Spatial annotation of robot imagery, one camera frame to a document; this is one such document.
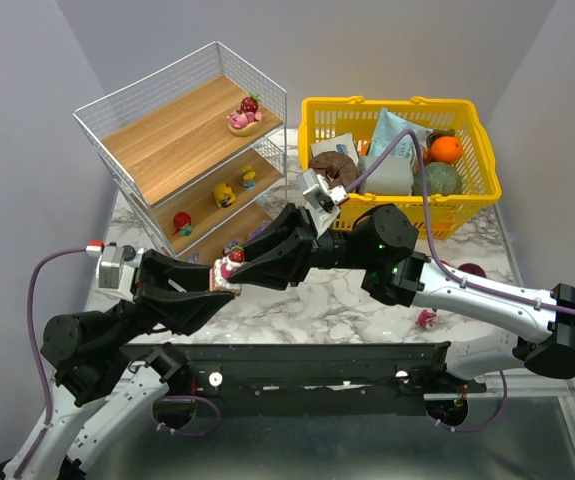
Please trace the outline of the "yellow blue minion toy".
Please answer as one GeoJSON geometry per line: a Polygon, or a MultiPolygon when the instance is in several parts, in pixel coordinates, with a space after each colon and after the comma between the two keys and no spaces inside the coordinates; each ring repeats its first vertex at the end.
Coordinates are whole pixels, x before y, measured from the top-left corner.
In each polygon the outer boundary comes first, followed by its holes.
{"type": "Polygon", "coordinates": [[[246,190],[251,190],[255,188],[256,172],[251,165],[247,165],[242,170],[241,181],[243,188],[246,190]]]}

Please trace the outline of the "red strawberry toy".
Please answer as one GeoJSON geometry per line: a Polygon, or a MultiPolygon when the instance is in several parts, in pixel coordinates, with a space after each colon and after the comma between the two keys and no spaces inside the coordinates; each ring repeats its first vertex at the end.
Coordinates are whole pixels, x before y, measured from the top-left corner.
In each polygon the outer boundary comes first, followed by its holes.
{"type": "Polygon", "coordinates": [[[177,212],[173,219],[173,234],[184,236],[190,236],[193,232],[192,227],[192,217],[184,211],[177,212]]]}

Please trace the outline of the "small purple bunny toy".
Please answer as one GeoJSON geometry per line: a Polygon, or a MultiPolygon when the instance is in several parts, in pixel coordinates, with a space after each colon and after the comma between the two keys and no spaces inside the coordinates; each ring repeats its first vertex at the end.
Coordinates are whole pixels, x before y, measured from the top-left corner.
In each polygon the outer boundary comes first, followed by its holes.
{"type": "Polygon", "coordinates": [[[234,239],[231,240],[230,242],[228,242],[223,250],[222,250],[222,255],[223,256],[228,256],[230,254],[231,251],[233,250],[241,250],[243,248],[243,243],[240,239],[234,239]]]}

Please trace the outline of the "yellow duck toy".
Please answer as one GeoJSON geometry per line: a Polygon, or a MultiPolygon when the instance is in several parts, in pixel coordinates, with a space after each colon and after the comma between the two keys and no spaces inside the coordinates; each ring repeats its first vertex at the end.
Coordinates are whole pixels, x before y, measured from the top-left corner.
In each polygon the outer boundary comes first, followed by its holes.
{"type": "Polygon", "coordinates": [[[219,183],[215,186],[214,198],[218,208],[228,208],[236,201],[236,195],[228,183],[219,183]]]}

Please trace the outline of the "pink strawberry cake toy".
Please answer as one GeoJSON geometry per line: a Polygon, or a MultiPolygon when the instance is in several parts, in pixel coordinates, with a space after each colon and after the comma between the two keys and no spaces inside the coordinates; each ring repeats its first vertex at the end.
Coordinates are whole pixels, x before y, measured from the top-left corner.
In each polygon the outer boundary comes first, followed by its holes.
{"type": "Polygon", "coordinates": [[[249,93],[242,99],[238,109],[227,116],[229,131],[238,137],[247,137],[256,133],[262,121],[260,97],[255,93],[249,93]]]}

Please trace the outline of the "pink red figure toy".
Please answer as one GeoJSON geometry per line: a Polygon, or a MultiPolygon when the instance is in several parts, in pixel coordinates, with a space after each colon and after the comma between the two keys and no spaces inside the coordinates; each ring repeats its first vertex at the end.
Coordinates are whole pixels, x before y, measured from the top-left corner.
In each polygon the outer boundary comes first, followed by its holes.
{"type": "Polygon", "coordinates": [[[424,309],[418,315],[416,326],[424,330],[431,330],[437,324],[437,311],[433,309],[424,309]]]}

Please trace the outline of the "purple pink toy figure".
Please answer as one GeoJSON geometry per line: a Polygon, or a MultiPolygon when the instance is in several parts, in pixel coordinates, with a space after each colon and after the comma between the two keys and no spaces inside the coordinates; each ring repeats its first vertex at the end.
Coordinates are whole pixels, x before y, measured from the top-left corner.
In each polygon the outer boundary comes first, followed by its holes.
{"type": "Polygon", "coordinates": [[[258,227],[252,230],[246,237],[246,241],[250,242],[257,236],[259,236],[267,227],[271,225],[270,220],[264,220],[258,227]]]}

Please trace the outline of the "purple bunny toy pink base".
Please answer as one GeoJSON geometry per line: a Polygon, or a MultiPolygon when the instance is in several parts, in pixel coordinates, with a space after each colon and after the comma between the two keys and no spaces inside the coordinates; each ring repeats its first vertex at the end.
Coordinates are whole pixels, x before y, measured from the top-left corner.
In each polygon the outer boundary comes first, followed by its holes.
{"type": "Polygon", "coordinates": [[[191,264],[199,264],[200,263],[200,254],[198,252],[193,253],[192,255],[188,256],[185,261],[191,264]]]}

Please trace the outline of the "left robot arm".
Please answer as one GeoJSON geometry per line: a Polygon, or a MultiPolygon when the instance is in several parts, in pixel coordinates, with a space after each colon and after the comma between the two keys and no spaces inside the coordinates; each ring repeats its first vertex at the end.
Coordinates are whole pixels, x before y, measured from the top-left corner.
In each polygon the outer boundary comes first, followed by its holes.
{"type": "Polygon", "coordinates": [[[208,265],[114,243],[92,242],[85,251],[97,260],[97,288],[118,301],[106,311],[57,315],[41,338],[30,338],[37,365],[50,364],[54,375],[41,379],[43,414],[18,453],[0,463],[0,479],[82,479],[99,449],[139,411],[171,401],[193,416],[204,401],[190,359],[169,344],[139,359],[117,392],[132,362],[124,347],[158,326],[191,335],[234,293],[214,285],[208,265]]]}

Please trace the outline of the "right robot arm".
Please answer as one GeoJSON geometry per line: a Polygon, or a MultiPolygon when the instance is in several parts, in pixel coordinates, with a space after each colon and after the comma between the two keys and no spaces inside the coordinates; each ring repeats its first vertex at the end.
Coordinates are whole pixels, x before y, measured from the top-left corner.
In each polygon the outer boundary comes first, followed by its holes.
{"type": "Polygon", "coordinates": [[[575,288],[521,289],[450,267],[416,251],[417,229],[393,205],[376,207],[350,231],[314,228],[312,215],[288,204],[244,245],[246,261],[231,281],[284,290],[313,269],[354,269],[361,287],[388,306],[448,311],[496,327],[496,332],[446,347],[441,366],[471,380],[524,367],[554,379],[575,377],[575,288]]]}

